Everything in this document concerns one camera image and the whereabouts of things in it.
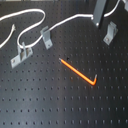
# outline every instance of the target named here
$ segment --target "metal mount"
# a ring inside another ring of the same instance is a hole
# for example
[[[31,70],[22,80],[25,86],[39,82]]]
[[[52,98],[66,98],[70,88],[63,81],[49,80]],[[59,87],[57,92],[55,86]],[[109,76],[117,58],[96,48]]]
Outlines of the metal mount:
[[[49,49],[53,46],[52,41],[50,39],[50,30],[48,29],[48,26],[46,26],[45,28],[43,28],[40,31],[42,37],[43,37],[43,41],[45,44],[46,49]]]
[[[24,60],[26,60],[33,54],[32,48],[25,48],[24,42],[22,43],[22,46],[23,46],[23,52],[22,52],[20,46],[18,45],[17,46],[18,55],[16,57],[14,57],[13,59],[11,59],[12,68],[15,68],[17,65],[22,63]]]
[[[92,22],[96,25],[96,27],[100,27],[107,5],[108,0],[97,0],[93,17],[91,18]]]
[[[114,24],[113,22],[110,22],[110,24],[108,25],[107,35],[104,38],[104,42],[107,45],[109,45],[113,40],[113,38],[115,37],[115,35],[117,34],[117,32],[118,32],[118,29],[116,28],[116,24]]]

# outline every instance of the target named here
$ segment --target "black table surface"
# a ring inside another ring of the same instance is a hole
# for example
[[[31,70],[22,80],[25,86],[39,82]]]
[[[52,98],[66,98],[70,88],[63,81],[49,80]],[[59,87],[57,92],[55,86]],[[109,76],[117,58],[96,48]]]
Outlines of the black table surface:
[[[30,8],[45,11],[46,19],[25,33],[20,43],[31,44],[45,26],[53,26],[78,13],[92,14],[94,0],[57,2],[1,2],[0,17]],[[116,0],[110,1],[107,12]],[[26,13],[0,22],[0,42],[16,31],[0,49],[0,128],[128,128],[128,13],[124,3],[104,18],[97,29],[90,18],[76,18],[51,31],[53,47],[46,50],[43,40],[34,54],[12,69],[10,60],[17,52],[17,37],[26,27],[42,18]],[[103,42],[110,22],[118,33],[108,46]],[[91,86],[59,62],[64,59],[91,80]]]

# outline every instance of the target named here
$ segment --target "orange bar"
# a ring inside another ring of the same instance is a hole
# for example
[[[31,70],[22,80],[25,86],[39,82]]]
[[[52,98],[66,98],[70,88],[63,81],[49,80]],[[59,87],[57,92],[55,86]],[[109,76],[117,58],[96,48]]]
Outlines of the orange bar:
[[[76,70],[75,68],[73,68],[71,65],[69,65],[67,62],[65,62],[64,60],[60,59],[59,60],[66,65],[68,68],[70,68],[72,71],[74,71],[76,74],[78,74],[80,77],[82,77],[84,80],[86,80],[88,83],[90,83],[91,85],[95,85],[96,81],[97,81],[97,75],[95,75],[95,79],[94,81],[91,81],[89,78],[87,78],[86,76],[84,76],[82,73],[80,73],[78,70]]]

